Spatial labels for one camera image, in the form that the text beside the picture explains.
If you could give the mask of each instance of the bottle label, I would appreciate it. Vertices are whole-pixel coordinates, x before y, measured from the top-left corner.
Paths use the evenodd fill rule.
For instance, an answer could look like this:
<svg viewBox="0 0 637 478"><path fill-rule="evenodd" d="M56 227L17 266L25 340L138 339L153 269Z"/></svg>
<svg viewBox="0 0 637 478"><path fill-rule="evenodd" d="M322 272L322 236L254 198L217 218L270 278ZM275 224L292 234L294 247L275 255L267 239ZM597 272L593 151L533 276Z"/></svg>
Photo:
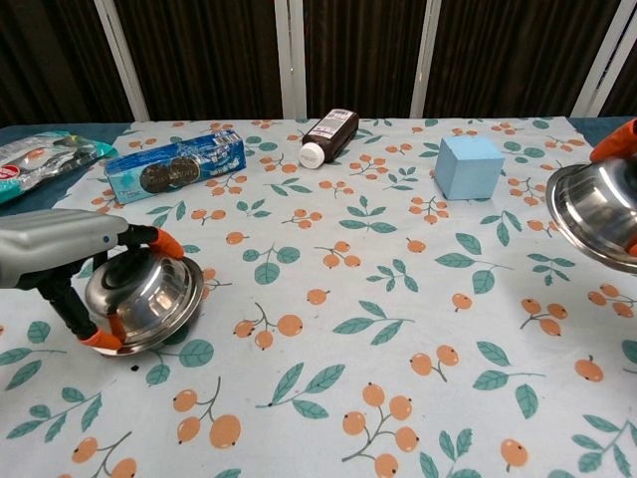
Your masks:
<svg viewBox="0 0 637 478"><path fill-rule="evenodd" d="M323 118L318 124L310 129L308 134L315 134L316 136L323 136L327 139L331 139L341 126L345 124L349 117L353 115L352 112L347 110L332 110Z"/></svg>

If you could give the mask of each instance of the upside-down metal bowl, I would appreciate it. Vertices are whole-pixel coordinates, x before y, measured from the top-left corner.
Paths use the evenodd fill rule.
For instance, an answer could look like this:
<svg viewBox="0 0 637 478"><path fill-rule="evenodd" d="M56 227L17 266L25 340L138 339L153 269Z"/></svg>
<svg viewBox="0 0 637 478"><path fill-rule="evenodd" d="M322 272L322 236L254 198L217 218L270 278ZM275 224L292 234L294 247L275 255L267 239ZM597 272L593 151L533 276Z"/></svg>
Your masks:
<svg viewBox="0 0 637 478"><path fill-rule="evenodd" d="M98 267L86 288L94 322L123 343L109 356L144 351L166 340L195 313L203 275L188 258L173 259L148 248L128 250Z"/></svg>
<svg viewBox="0 0 637 478"><path fill-rule="evenodd" d="M559 231L587 256L637 273L637 164L624 159L567 166L546 185L546 205Z"/></svg>

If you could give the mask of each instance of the foam block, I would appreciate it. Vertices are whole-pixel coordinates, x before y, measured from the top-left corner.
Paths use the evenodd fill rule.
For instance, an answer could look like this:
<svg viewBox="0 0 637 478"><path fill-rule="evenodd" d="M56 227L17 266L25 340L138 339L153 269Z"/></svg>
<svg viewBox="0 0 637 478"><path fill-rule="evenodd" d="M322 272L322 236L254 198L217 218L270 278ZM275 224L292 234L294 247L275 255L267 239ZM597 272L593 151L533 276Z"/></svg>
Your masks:
<svg viewBox="0 0 637 478"><path fill-rule="evenodd" d="M447 199L490 198L505 162L483 136L443 137L434 177Z"/></svg>

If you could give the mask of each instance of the dark curtain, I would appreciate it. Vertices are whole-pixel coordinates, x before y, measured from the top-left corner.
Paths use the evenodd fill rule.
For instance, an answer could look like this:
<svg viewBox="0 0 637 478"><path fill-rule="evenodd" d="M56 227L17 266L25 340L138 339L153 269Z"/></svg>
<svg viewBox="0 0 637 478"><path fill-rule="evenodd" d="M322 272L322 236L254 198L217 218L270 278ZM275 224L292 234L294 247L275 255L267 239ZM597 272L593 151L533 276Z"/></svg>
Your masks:
<svg viewBox="0 0 637 478"><path fill-rule="evenodd" d="M308 116L408 117L425 0L304 0Z"/></svg>
<svg viewBox="0 0 637 478"><path fill-rule="evenodd" d="M423 116L568 116L618 4L445 0Z"/></svg>
<svg viewBox="0 0 637 478"><path fill-rule="evenodd" d="M603 117L637 116L637 43L633 45L606 103Z"/></svg>
<svg viewBox="0 0 637 478"><path fill-rule="evenodd" d="M116 0L152 120L281 118L264 0Z"/></svg>
<svg viewBox="0 0 637 478"><path fill-rule="evenodd" d="M93 0L0 1L0 126L131 120Z"/></svg>

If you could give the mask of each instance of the white bottle cap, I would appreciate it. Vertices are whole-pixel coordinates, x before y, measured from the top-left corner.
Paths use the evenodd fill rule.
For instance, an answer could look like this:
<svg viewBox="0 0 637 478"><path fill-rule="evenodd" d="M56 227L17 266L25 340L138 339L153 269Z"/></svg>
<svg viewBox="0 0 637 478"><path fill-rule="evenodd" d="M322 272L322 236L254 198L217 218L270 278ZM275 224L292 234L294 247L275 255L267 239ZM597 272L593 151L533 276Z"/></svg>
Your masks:
<svg viewBox="0 0 637 478"><path fill-rule="evenodd" d="M299 150L299 162L309 169L318 168L325 161L325 152L315 142L307 142Z"/></svg>

